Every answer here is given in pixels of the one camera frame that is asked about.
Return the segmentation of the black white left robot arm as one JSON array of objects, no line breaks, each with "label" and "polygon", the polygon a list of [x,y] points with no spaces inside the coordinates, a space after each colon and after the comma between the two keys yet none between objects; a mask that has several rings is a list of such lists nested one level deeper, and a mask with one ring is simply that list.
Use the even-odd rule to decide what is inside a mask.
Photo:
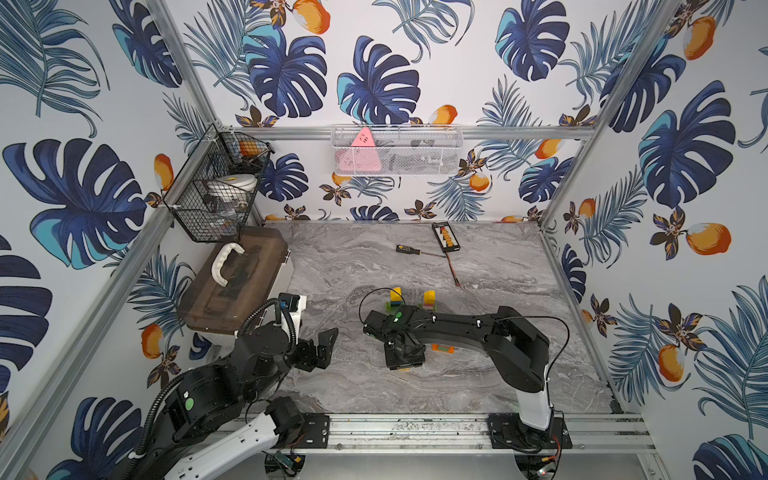
[{"label": "black white left robot arm", "polygon": [[299,336],[303,296],[282,293],[248,314],[232,351],[161,389],[136,447],[113,479],[215,479],[248,457],[292,447],[306,419],[293,399],[270,399],[293,369],[327,368],[335,328],[317,340]]}]

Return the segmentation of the yellow small lego brick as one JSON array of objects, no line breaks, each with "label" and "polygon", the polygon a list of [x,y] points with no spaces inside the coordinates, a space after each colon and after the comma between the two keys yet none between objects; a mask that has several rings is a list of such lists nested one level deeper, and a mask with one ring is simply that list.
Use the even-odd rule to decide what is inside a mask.
[{"label": "yellow small lego brick", "polygon": [[402,296],[402,289],[400,287],[395,287],[390,290],[390,301],[391,302],[403,302],[403,296]]}]

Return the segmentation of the orange long lego brick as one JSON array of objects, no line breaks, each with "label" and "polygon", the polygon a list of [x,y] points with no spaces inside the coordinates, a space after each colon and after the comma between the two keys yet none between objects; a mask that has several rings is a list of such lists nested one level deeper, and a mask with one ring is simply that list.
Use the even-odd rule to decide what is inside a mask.
[{"label": "orange long lego brick", "polygon": [[453,354],[455,352],[455,347],[448,345],[432,344],[431,348],[433,351],[444,352],[448,354]]}]

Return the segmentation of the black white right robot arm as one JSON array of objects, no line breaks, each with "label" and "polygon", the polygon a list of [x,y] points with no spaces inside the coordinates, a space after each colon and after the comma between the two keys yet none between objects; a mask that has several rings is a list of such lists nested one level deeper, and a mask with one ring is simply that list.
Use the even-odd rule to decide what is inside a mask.
[{"label": "black white right robot arm", "polygon": [[512,387],[518,411],[489,417],[497,448],[524,453],[564,448],[565,425],[550,400],[552,363],[548,337],[525,316],[502,306],[495,313],[457,315],[401,305],[392,313],[371,311],[362,321],[365,334],[384,345],[391,370],[421,366],[432,344],[484,353],[501,379]]}]

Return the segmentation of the lime long base lego brick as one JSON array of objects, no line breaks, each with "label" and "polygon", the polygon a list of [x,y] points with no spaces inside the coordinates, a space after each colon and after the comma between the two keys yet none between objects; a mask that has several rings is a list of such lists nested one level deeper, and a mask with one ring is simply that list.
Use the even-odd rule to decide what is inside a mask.
[{"label": "lime long base lego brick", "polygon": [[394,314],[402,307],[403,307],[403,304],[387,303],[385,310],[388,314]]}]

